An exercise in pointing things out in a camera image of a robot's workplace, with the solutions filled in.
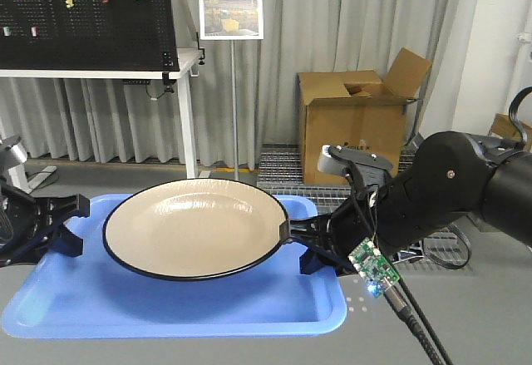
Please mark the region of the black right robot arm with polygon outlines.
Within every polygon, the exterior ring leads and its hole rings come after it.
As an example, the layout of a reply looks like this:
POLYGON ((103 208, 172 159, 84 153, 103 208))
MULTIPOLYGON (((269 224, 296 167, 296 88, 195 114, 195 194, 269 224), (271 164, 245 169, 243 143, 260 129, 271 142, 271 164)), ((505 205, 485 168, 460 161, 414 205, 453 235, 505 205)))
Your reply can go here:
POLYGON ((346 178, 352 192, 331 214, 283 222, 280 240, 307 246, 302 273, 332 265, 339 276, 354 273, 348 257, 365 238, 391 257, 468 214, 530 245, 531 154, 524 144, 438 132, 395 177, 381 157, 324 146, 321 165, 346 178))

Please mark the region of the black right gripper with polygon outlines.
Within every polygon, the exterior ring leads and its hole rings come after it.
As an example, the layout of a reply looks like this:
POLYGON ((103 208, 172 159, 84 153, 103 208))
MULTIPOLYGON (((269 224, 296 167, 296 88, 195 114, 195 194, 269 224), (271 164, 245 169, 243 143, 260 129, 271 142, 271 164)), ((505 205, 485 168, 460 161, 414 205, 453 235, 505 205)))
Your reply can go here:
POLYGON ((331 266, 337 276, 353 274, 353 265, 347 256, 373 234, 367 195, 362 200, 351 193, 331 214, 316 215, 306 219, 287 219, 279 226, 281 244, 297 242, 303 245, 331 245, 320 254, 307 247, 299 257, 301 274, 314 274, 331 266))

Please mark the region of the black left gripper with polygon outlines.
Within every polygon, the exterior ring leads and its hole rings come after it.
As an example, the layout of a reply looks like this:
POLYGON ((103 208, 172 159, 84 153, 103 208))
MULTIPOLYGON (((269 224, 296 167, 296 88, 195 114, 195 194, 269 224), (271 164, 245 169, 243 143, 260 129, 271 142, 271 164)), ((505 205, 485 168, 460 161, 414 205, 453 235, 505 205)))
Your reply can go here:
POLYGON ((56 228, 44 248, 68 257, 83 253, 83 239, 63 223, 71 217, 88 217, 91 202, 83 195, 34 198, 23 190, 1 184, 1 267, 37 264, 42 253, 29 246, 39 228, 56 228))

